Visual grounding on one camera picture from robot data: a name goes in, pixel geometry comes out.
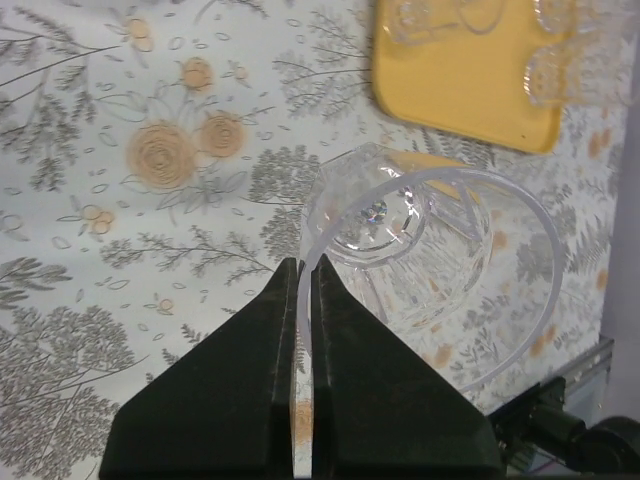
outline glass cup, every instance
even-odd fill
[[[607,28],[616,17],[637,15],[636,0],[533,0],[538,22],[549,33]]]
[[[396,43],[419,45],[460,31],[491,32],[506,0],[384,0],[385,30]]]
[[[563,250],[535,198],[505,177],[366,144],[321,167],[303,214],[298,328],[310,351],[323,253],[352,295],[460,391],[541,335]]]
[[[564,42],[538,49],[525,70],[525,91],[532,104],[556,106],[631,105],[637,98],[633,64],[624,62],[625,48],[633,48],[621,36],[629,29],[578,33]]]

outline white table surface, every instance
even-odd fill
[[[300,179],[370,141],[515,178],[566,245],[545,335],[479,408],[597,342],[624,110],[568,109],[554,153],[525,155],[381,113],[365,0],[112,4],[2,4],[1,478],[97,478],[118,405],[297,255]],[[301,358],[298,472],[309,371]]]

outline yellow tray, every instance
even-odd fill
[[[388,114],[525,152],[548,153],[562,108],[531,105],[524,72],[542,46],[564,40],[538,24],[533,0],[506,0],[502,21],[485,36],[461,33],[419,46],[394,43],[378,1],[373,88]]]

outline floral pattern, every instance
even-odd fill
[[[567,108],[545,157],[395,121],[371,93],[374,3],[2,4],[1,478],[97,478],[118,406],[299,255],[318,168],[366,142],[504,173],[558,227],[565,282],[551,323],[468,394],[479,408],[598,341],[626,113]],[[535,239],[503,233],[493,255],[514,249],[526,284],[549,275]],[[445,323],[425,326],[425,361],[462,381],[494,360],[510,339],[492,312],[518,295],[496,288],[499,300],[463,312],[467,347]],[[305,474],[311,368],[300,341],[295,363]]]
[[[171,189],[191,177],[196,167],[195,153],[186,133],[160,123],[141,129],[129,141],[127,163],[144,183]]]

